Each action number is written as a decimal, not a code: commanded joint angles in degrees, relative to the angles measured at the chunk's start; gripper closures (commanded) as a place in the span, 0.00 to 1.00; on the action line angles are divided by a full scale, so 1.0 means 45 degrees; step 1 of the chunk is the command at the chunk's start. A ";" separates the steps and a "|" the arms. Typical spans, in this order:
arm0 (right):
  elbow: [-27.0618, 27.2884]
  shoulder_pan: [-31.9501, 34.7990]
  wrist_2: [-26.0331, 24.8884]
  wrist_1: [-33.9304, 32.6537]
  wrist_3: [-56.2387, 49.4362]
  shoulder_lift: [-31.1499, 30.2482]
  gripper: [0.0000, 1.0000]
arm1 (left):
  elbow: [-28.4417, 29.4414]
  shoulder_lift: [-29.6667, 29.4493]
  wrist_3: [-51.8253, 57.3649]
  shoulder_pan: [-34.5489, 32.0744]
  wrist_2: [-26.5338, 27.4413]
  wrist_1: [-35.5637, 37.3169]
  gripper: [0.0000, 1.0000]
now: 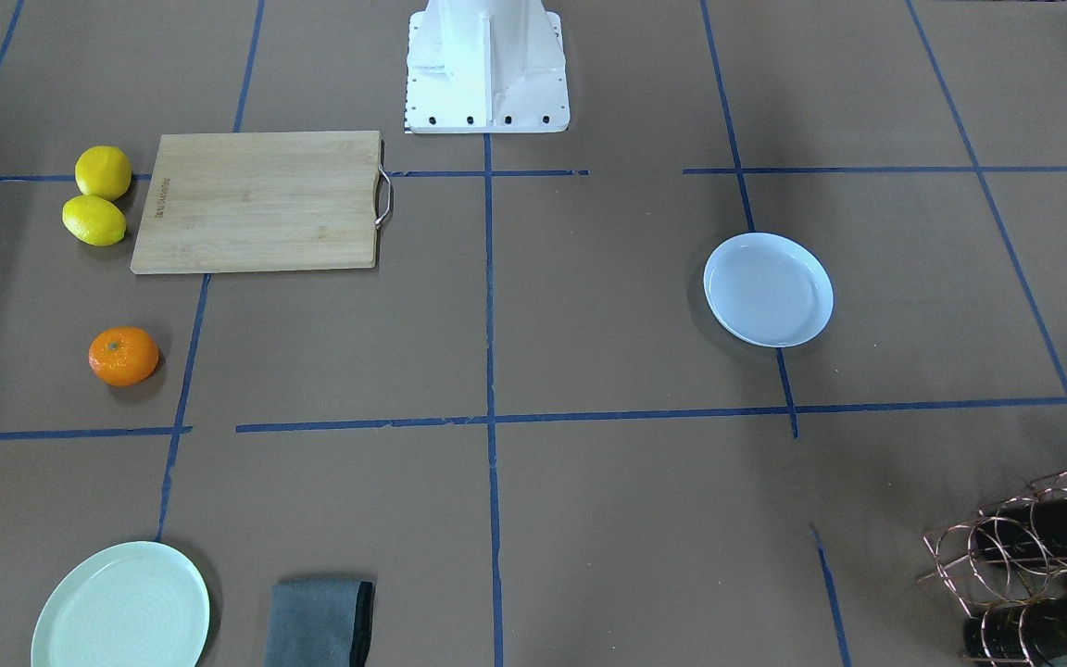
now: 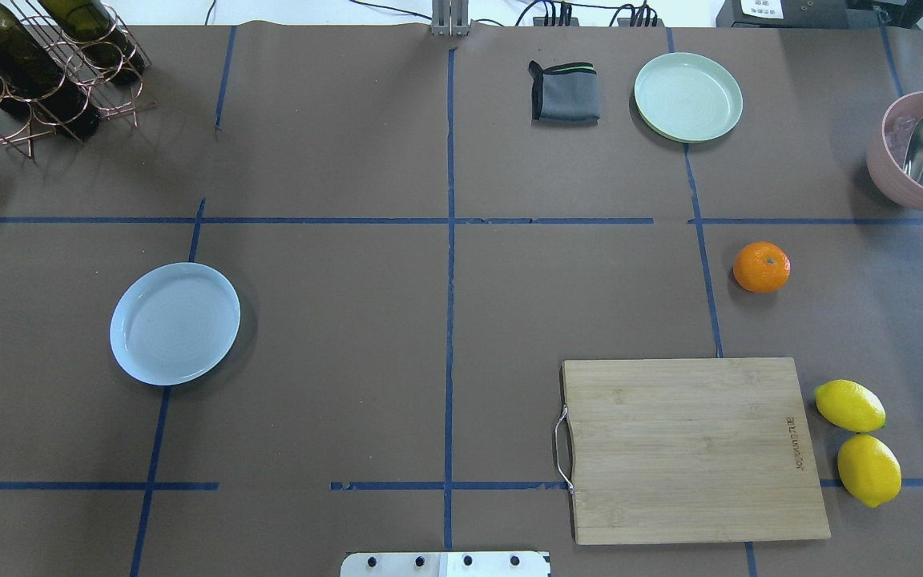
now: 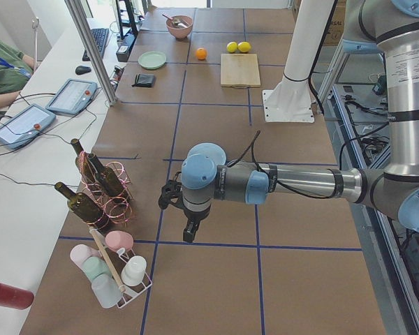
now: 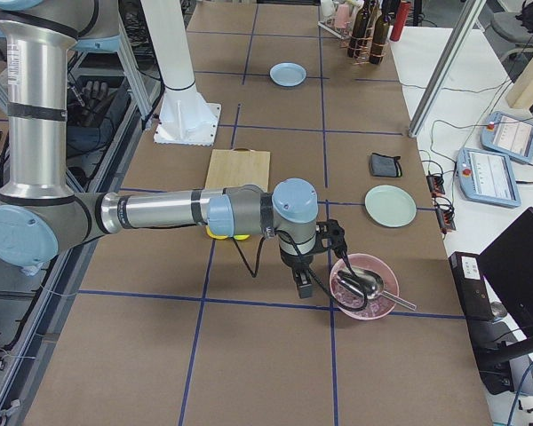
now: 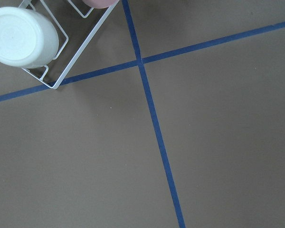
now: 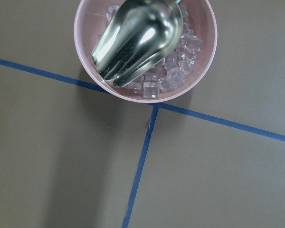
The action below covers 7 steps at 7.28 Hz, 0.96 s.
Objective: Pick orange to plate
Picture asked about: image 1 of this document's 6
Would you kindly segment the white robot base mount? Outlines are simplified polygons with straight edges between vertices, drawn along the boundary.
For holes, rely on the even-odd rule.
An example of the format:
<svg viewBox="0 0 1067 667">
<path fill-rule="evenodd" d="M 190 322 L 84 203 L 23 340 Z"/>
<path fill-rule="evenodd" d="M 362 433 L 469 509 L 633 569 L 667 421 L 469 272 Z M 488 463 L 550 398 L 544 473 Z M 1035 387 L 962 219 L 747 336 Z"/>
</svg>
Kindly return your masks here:
<svg viewBox="0 0 1067 667">
<path fill-rule="evenodd" d="M 542 1 L 429 1 L 408 22 L 404 131 L 564 132 L 563 27 Z"/>
</svg>

